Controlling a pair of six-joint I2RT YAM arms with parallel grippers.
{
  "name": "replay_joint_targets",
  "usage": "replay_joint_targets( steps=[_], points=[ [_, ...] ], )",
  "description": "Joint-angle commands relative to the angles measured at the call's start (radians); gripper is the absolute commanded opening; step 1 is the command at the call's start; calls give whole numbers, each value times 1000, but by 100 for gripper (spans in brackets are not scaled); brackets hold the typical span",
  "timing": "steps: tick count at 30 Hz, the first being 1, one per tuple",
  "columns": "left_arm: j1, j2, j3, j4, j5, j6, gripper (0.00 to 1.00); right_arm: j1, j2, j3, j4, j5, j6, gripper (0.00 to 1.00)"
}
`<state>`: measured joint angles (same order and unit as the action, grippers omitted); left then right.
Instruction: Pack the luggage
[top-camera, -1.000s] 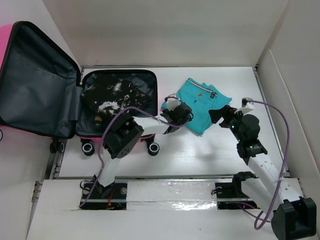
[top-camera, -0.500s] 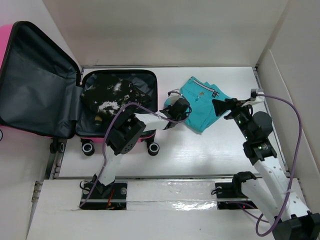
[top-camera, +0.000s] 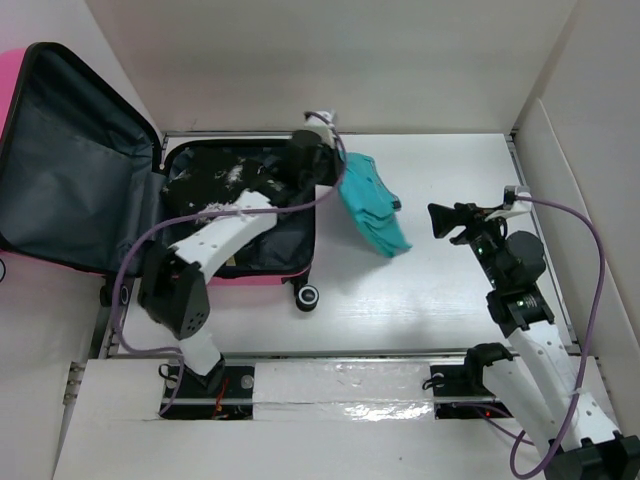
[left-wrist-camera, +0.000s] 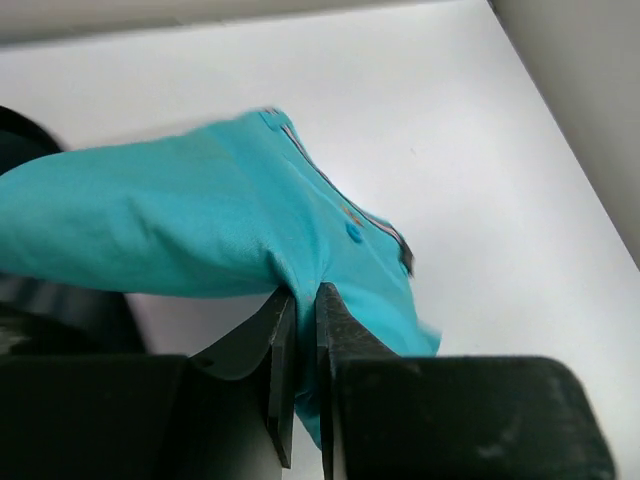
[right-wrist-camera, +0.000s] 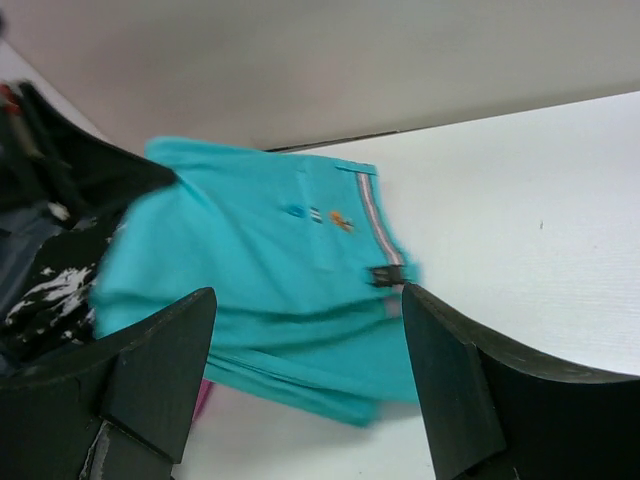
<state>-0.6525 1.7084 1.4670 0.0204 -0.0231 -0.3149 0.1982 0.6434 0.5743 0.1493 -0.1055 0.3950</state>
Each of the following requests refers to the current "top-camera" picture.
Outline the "turquoise shorts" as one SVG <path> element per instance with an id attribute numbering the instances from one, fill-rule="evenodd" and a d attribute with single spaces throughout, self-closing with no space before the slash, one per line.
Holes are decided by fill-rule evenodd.
<path id="1" fill-rule="evenodd" d="M 357 230 L 380 255 L 393 258 L 412 248 L 396 217 L 401 201 L 386 187 L 371 156 L 346 154 L 339 194 Z"/>

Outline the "black white patterned garment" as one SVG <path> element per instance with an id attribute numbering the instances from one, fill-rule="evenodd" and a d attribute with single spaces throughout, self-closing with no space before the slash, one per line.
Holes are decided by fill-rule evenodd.
<path id="1" fill-rule="evenodd" d="M 281 165 L 272 148 L 188 147 L 175 156 L 161 198 L 175 216 L 221 210 L 246 190 L 285 207 L 302 190 L 282 178 Z"/>

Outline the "pink hard-shell suitcase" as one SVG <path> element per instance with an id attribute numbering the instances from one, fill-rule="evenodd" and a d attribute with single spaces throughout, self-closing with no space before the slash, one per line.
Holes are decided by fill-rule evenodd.
<path id="1" fill-rule="evenodd" d="M 134 243 L 170 217 L 172 153 L 151 124 L 67 47 L 1 56 L 1 247 L 113 284 Z"/>

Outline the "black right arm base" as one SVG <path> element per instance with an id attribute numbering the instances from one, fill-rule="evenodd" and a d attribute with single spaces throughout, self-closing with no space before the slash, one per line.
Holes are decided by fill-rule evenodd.
<path id="1" fill-rule="evenodd" d="M 509 409 L 484 387 L 474 386 L 461 364 L 435 364 L 422 381 L 430 392 L 436 420 L 512 418 Z"/>

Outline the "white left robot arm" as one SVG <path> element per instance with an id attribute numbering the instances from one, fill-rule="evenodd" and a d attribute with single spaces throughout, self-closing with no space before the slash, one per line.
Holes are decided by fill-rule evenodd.
<path id="1" fill-rule="evenodd" d="M 225 368 L 204 329 L 212 278 L 294 277 L 298 306 L 316 306 L 318 292 L 305 284 L 316 187 L 342 177 L 337 140 L 333 125 L 306 124 L 286 139 L 195 142 L 171 154 L 160 194 L 171 215 L 137 242 L 146 248 L 138 303 L 176 339 L 199 395 L 220 390 Z"/>

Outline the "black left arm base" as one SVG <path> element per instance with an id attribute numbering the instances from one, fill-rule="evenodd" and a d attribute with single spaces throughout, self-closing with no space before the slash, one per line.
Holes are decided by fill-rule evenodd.
<path id="1" fill-rule="evenodd" d="M 179 366 L 162 363 L 158 375 L 164 381 L 160 417 L 166 420 L 251 420 L 253 418 L 254 365 L 231 365 L 216 389 L 209 392 L 185 372 L 180 384 Z"/>

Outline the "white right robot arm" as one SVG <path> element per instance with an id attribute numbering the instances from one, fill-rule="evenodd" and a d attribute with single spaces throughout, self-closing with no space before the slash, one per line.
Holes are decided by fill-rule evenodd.
<path id="1" fill-rule="evenodd" d="M 493 394 L 520 424 L 515 440 L 531 441 L 539 464 L 518 479 L 635 479 L 639 439 L 626 435 L 584 387 L 586 362 L 564 347 L 537 281 L 546 270 L 541 240 L 507 230 L 507 218 L 527 212 L 519 202 L 494 208 L 473 203 L 428 205 L 433 234 L 467 245 L 492 286 L 487 307 L 506 339 L 468 350 L 462 381 Z M 459 235 L 451 237 L 454 229 Z"/>

